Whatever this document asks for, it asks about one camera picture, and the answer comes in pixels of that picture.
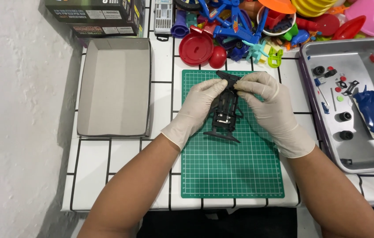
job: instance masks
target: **green cutting mat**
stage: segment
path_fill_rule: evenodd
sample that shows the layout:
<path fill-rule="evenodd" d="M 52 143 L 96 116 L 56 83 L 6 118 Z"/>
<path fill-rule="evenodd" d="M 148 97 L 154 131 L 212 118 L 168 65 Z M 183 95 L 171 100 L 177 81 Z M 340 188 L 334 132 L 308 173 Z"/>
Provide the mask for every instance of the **green cutting mat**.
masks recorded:
<path fill-rule="evenodd" d="M 214 70 L 183 70 L 182 102 L 193 85 L 212 78 L 219 78 Z M 278 149 L 241 98 L 239 107 L 244 118 L 237 119 L 233 136 L 241 143 L 204 135 L 212 115 L 188 140 L 181 152 L 182 198 L 284 198 Z"/>

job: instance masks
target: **toy wheel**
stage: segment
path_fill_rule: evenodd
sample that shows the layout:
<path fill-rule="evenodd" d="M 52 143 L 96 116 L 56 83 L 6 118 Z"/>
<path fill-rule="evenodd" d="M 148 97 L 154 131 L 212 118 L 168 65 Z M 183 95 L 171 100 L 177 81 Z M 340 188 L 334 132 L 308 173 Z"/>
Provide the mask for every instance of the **toy wheel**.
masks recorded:
<path fill-rule="evenodd" d="M 240 50 L 241 48 L 243 48 L 243 42 L 240 42 L 240 41 L 237 42 L 237 43 L 236 43 L 236 48 L 239 49 L 239 50 Z"/>
<path fill-rule="evenodd" d="M 202 5 L 200 5 L 199 0 L 175 0 L 175 5 L 185 11 L 202 10 Z"/>

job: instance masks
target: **pile of plastic toys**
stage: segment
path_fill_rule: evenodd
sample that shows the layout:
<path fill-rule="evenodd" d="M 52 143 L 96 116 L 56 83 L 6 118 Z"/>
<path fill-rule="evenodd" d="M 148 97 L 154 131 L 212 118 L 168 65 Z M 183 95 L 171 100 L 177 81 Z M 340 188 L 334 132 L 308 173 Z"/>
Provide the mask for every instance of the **pile of plastic toys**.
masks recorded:
<path fill-rule="evenodd" d="M 374 0 L 175 0 L 180 58 L 222 68 L 227 57 L 272 68 L 310 41 L 374 37 Z"/>

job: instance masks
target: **forearm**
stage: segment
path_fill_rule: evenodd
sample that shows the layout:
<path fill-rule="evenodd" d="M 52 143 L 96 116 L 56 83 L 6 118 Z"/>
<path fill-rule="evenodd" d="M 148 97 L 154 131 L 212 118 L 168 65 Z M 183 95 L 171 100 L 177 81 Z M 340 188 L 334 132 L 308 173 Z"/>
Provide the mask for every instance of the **forearm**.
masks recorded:
<path fill-rule="evenodd" d="M 374 237 L 374 210 L 318 147 L 288 161 L 301 197 L 321 227 L 337 236 Z"/>
<path fill-rule="evenodd" d="M 129 231 L 152 205 L 178 154 L 178 146 L 158 135 L 106 184 L 80 234 Z"/>

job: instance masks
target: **black fabric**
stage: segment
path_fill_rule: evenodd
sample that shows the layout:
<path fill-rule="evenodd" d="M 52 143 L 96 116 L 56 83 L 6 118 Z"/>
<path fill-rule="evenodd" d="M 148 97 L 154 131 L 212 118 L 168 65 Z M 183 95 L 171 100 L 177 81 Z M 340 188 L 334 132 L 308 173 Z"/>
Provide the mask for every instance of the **black fabric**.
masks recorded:
<path fill-rule="evenodd" d="M 296 208 L 243 208 L 218 220 L 207 219 L 207 210 L 149 211 L 137 238 L 296 238 Z"/>

